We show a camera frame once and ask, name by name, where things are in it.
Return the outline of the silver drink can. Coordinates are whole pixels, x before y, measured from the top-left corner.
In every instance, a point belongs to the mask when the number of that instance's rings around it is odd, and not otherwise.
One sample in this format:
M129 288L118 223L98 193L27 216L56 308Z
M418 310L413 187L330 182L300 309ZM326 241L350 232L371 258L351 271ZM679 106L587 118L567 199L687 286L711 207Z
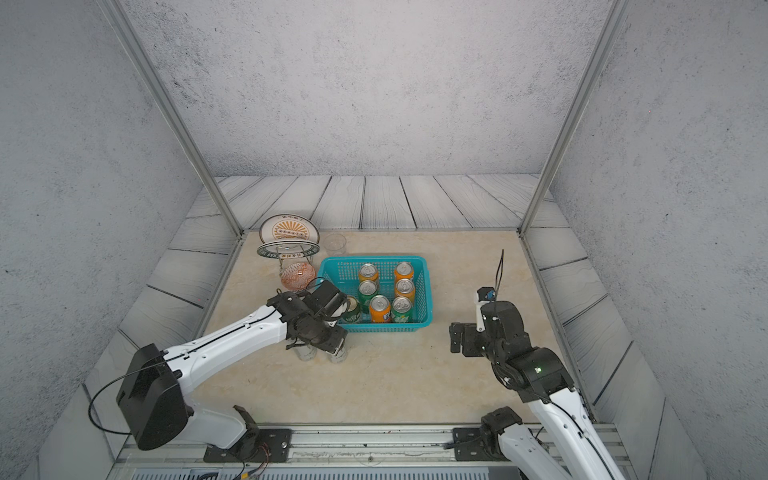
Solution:
M317 355L317 349L310 345L297 346L293 349L297 358L302 362L313 360Z
M329 361L333 364L339 364L341 362L344 362L347 356L348 356L348 352L345 347L341 347L335 353L328 354Z

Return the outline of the green gold beer can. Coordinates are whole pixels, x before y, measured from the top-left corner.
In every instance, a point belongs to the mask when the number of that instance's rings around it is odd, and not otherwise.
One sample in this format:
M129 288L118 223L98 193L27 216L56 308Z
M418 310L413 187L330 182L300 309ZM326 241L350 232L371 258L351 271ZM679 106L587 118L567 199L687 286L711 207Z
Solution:
M356 324L362 319L362 311L359 301L354 296L347 297L347 310L342 316L345 324Z

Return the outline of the teal plastic basket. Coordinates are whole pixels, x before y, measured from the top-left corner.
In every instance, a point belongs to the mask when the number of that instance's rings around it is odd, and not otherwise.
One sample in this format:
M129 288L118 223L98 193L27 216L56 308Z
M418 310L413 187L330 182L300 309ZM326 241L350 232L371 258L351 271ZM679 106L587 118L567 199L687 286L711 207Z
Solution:
M413 332L432 324L433 301L428 263L417 255L362 255L333 256L324 259L318 268L318 277L333 283L340 291L357 296L360 284L359 269L365 263L373 264L379 273L378 293L389 300L395 294L395 267L408 262L414 269L415 301L411 318L407 323L374 323L368 308L361 308L361 320L356 323L342 322L341 326L350 333Z

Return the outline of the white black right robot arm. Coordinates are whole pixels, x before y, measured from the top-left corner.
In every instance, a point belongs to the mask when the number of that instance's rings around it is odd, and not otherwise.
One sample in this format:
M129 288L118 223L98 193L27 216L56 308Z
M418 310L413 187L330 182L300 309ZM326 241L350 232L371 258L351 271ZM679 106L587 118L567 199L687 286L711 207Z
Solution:
M481 418L484 454L511 461L525 479L623 479L599 437L585 402L560 357L532 344L518 308L480 301L473 323L449 327L451 351L490 362L494 377L518 394L560 453L561 465L510 407Z

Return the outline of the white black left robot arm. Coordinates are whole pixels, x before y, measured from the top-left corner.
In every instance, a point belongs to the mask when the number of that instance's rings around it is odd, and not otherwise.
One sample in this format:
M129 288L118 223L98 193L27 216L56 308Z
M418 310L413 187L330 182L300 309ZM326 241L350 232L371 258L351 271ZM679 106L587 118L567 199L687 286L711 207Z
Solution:
M260 451L259 427L235 405L207 407L194 390L220 371L271 345L313 347L331 355L345 344L339 320L349 307L346 294L323 280L310 290L279 291L244 318L187 343L135 352L126 374L116 378L116 403L127 435L142 451L173 441L204 444L239 460Z

